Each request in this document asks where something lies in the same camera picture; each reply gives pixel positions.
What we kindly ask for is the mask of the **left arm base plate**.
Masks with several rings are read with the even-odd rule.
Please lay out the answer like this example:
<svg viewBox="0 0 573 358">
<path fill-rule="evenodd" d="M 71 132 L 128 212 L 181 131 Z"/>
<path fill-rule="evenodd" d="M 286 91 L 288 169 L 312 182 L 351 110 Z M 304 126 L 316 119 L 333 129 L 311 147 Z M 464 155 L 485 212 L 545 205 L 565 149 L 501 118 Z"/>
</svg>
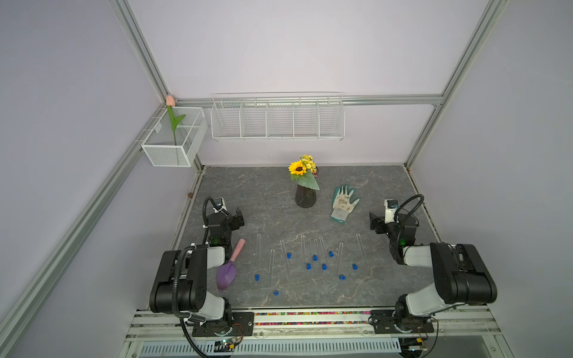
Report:
<svg viewBox="0 0 573 358">
<path fill-rule="evenodd" d="M 255 315 L 251 311 L 233 311 L 230 319 L 208 321 L 195 326 L 193 337 L 251 337 L 255 328 Z"/>
</svg>

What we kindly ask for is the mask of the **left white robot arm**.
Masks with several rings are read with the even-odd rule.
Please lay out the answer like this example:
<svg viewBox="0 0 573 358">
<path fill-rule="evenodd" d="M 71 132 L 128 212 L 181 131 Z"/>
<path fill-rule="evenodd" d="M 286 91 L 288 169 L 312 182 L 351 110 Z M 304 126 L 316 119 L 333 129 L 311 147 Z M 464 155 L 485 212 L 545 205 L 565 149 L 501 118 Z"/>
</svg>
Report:
<svg viewBox="0 0 573 358">
<path fill-rule="evenodd" d="M 182 319 L 185 328 L 198 324 L 196 334 L 229 335 L 240 324 L 228 299 L 208 291 L 207 273 L 218 269 L 216 288 L 220 291 L 234 282 L 235 261 L 246 241 L 241 239 L 234 245 L 231 239 L 245 220 L 241 210 L 230 213 L 223 198 L 210 196 L 204 200 L 201 217 L 204 236 L 199 243 L 163 253 L 150 292 L 149 309 Z"/>
</svg>

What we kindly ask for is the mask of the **clear test tube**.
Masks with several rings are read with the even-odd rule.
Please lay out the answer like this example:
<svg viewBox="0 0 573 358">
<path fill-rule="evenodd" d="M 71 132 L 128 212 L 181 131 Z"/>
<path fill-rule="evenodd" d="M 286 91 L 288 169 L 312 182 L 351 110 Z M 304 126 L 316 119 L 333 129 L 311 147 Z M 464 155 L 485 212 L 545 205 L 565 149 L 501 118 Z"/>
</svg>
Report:
<svg viewBox="0 0 573 358">
<path fill-rule="evenodd" d="M 323 236 L 319 236 L 319 245 L 321 248 L 321 260 L 325 262 L 328 259 L 328 250 Z"/>
<path fill-rule="evenodd" d="M 365 246 L 364 246 L 364 244 L 363 244 L 363 239 L 362 239 L 361 235 L 360 235 L 360 234 L 356 234 L 356 239 L 357 239 L 357 242 L 358 242 L 360 251 L 361 251 L 361 257 L 362 257 L 363 265 L 364 265 L 366 268 L 369 268 L 369 262 L 368 262 L 368 258 L 367 258 L 367 255 L 366 255 Z"/>
</svg>

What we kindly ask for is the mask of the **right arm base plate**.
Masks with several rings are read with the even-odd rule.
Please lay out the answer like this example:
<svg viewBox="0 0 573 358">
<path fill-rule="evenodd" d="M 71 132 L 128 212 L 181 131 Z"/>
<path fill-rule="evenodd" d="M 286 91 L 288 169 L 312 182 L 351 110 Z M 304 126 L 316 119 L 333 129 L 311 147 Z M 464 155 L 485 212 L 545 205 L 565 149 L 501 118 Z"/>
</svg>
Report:
<svg viewBox="0 0 573 358">
<path fill-rule="evenodd" d="M 376 334 L 432 334 L 434 325 L 426 317 L 406 315 L 401 317 L 395 310 L 372 310 L 368 323 Z"/>
</svg>

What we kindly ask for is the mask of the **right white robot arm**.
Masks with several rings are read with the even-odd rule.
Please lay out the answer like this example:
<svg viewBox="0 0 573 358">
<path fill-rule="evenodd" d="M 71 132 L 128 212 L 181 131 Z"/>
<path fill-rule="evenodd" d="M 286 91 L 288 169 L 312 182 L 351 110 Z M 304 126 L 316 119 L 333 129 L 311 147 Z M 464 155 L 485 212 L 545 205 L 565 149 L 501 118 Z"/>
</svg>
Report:
<svg viewBox="0 0 573 358">
<path fill-rule="evenodd" d="M 389 252 L 398 265 L 429 268 L 434 278 L 425 288 L 401 295 L 392 313 L 372 313 L 369 323 L 375 327 L 384 325 L 403 334 L 417 330 L 432 332 L 433 315 L 458 306 L 491 304 L 498 297 L 497 286 L 475 246 L 416 244 L 419 220 L 415 213 L 424 201 L 422 194 L 401 204 L 387 199 L 382 216 L 369 214 L 369 228 L 388 238 Z"/>
</svg>

